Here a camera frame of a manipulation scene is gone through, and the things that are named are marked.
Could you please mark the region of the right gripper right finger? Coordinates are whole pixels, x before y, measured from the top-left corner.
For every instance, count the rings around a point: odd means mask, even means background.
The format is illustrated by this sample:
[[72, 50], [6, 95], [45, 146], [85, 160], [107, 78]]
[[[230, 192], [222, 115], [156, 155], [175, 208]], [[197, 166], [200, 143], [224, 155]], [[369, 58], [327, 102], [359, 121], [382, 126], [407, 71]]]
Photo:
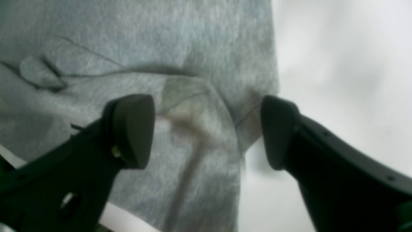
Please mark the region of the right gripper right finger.
[[290, 101], [261, 104], [269, 165], [297, 181], [318, 232], [410, 232], [412, 181], [362, 154]]

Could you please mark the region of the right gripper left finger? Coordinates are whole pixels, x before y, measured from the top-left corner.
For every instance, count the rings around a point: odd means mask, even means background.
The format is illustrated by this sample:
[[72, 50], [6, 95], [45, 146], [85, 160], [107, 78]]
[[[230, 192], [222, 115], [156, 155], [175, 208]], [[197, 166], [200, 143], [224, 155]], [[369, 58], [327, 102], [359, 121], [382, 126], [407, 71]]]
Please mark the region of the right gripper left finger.
[[1, 161], [1, 224], [15, 232], [92, 232], [116, 175], [150, 160], [155, 104], [131, 94], [53, 151], [11, 170]]

